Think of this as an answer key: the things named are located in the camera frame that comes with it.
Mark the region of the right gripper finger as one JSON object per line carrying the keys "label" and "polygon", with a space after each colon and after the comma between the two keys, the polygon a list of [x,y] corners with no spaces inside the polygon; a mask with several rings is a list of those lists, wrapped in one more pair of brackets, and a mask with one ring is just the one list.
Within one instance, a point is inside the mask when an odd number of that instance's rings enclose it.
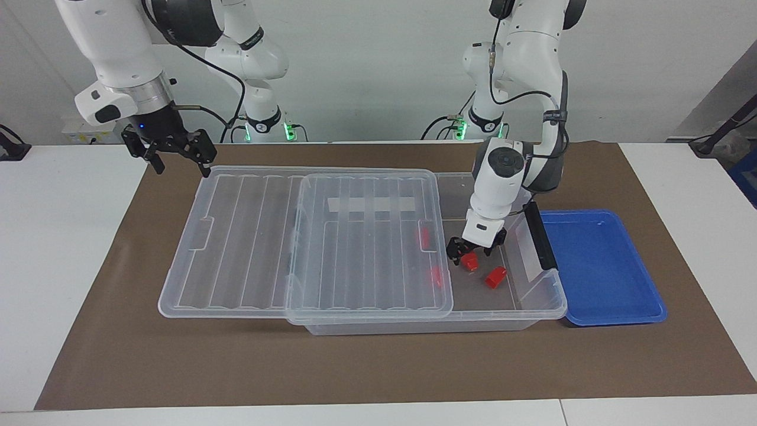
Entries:
{"label": "right gripper finger", "polygon": [[197,164],[203,178],[208,178],[211,174],[211,167],[217,155],[217,150],[211,141],[208,133],[204,129],[198,129],[191,133],[186,133],[180,138],[182,147],[180,148],[181,156]]}
{"label": "right gripper finger", "polygon": [[156,146],[153,146],[153,144],[144,145],[143,139],[132,127],[123,129],[121,131],[121,138],[130,156],[143,159],[153,167],[157,175],[162,175],[165,171],[165,165],[157,153]]}

